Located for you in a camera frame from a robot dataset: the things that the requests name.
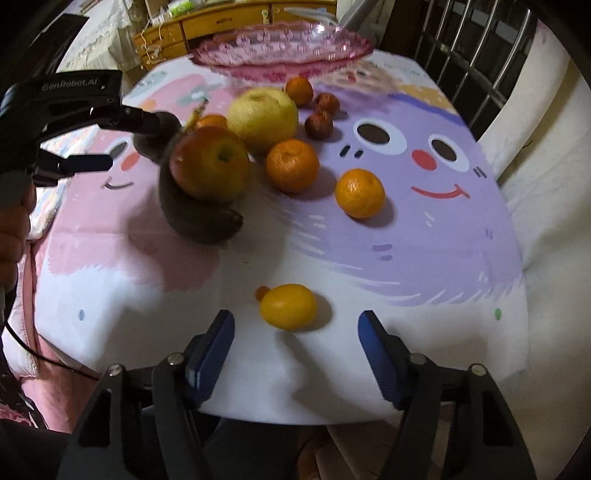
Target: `human hand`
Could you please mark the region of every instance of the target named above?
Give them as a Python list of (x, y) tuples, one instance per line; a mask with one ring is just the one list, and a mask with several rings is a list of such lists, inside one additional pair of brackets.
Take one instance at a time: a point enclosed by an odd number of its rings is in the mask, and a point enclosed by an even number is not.
[(0, 288), (11, 291), (17, 283), (17, 263), (25, 251), (31, 229), (29, 213), (35, 209), (37, 191), (29, 185), (20, 205), (0, 209)]

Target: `pink glass bowl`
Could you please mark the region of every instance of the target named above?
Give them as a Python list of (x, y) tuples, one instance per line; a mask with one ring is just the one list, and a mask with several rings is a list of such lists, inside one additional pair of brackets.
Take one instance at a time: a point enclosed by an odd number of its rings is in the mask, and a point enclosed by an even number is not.
[(340, 27), (278, 22), (216, 35), (193, 50), (193, 63), (227, 77), (275, 83), (324, 75), (373, 50), (359, 34)]

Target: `dark pants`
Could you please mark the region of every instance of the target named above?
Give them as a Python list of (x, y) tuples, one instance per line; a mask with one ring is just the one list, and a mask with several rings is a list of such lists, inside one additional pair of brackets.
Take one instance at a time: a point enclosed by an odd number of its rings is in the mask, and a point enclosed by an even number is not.
[[(65, 433), (0, 420), (2, 478), (54, 480), (68, 439)], [(203, 442), (203, 454), (212, 480), (293, 480), (297, 426), (222, 419)]]

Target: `wooden drawer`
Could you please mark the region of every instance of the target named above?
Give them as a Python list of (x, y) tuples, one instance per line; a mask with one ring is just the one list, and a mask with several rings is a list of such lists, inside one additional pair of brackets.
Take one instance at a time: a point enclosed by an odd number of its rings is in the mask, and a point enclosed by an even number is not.
[(146, 70), (152, 70), (159, 63), (175, 59), (176, 57), (182, 57), (187, 53), (189, 53), (187, 51), (187, 46), (182, 42), (169, 47), (164, 47), (157, 57), (154, 57), (153, 55), (144, 55), (142, 56), (142, 62), (144, 62)]
[[(159, 45), (161, 43), (163, 47), (167, 47), (174, 43), (184, 41), (183, 29), (181, 28), (181, 24), (179, 22), (162, 25), (160, 32), (158, 32), (158, 27), (150, 28), (144, 32), (144, 39), (147, 45)], [(144, 55), (144, 40), (142, 39), (141, 34), (137, 34), (134, 37), (134, 43), (136, 46), (136, 53), (139, 55)]]
[(280, 3), (280, 4), (271, 4), (271, 20), (273, 23), (275, 22), (293, 22), (294, 20), (303, 20), (303, 17), (299, 17), (298, 15), (294, 15), (288, 12), (283, 11), (285, 7), (298, 7), (298, 8), (313, 8), (315, 10), (326, 10), (329, 13), (335, 14), (336, 13), (336, 4), (327, 4), (327, 3), (307, 3), (307, 4), (292, 4), (292, 3)]
[(257, 25), (269, 21), (269, 5), (251, 5), (226, 8), (209, 14), (198, 15), (183, 20), (185, 38), (203, 37), (216, 32), (234, 30), (247, 25)]

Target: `cartoon tablecloth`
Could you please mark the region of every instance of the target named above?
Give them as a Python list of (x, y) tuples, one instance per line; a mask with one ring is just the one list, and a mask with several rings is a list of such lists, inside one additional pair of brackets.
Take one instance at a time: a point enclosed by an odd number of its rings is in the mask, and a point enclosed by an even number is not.
[[(243, 230), (221, 247), (179, 237), (158, 204), (158, 167), (128, 134), (98, 132), (89, 151), (116, 161), (69, 187), (38, 284), (41, 335), (97, 371), (114, 362), (135, 368), (182, 350), (229, 309), (236, 339), (203, 411), (274, 423), (392, 413), (357, 337), (366, 309), (442, 365), (482, 362), (498, 381), (524, 369), (517, 241), (490, 168), (453, 107), (415, 62), (383, 52), (313, 84), (347, 112), (327, 141), (311, 142), (318, 180), (288, 197), (254, 164), (235, 206)], [(224, 113), (235, 95), (229, 79), (178, 59), (154, 69), (125, 102), (186, 120), (203, 98), (207, 112)], [(301, 123), (309, 113), (300, 111)], [(373, 171), (388, 195), (364, 222), (346, 216), (333, 195), (337, 178), (356, 167)], [(311, 328), (287, 333), (260, 318), (255, 290), (284, 283), (316, 293)]]

